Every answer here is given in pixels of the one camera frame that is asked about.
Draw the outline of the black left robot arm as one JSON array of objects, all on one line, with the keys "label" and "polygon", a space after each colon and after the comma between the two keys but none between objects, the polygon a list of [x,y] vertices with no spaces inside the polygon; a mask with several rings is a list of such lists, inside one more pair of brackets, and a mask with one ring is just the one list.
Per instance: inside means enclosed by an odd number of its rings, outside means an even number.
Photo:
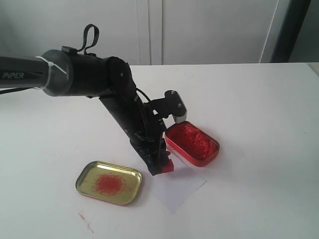
[{"label": "black left robot arm", "polygon": [[1,93],[40,88],[52,97],[97,97],[130,140],[151,175],[174,170],[163,139],[164,123],[142,102],[130,66],[118,57],[99,58],[74,49],[31,58],[0,59]]}]

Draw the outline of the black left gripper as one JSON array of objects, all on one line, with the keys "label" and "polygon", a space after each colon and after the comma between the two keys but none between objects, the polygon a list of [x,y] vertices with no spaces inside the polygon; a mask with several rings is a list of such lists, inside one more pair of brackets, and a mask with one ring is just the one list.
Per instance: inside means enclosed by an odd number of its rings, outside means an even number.
[{"label": "black left gripper", "polygon": [[137,87],[109,88],[99,95],[99,100],[127,135],[132,147],[139,151],[150,174],[160,174],[162,166],[169,163],[162,126],[142,102]]}]

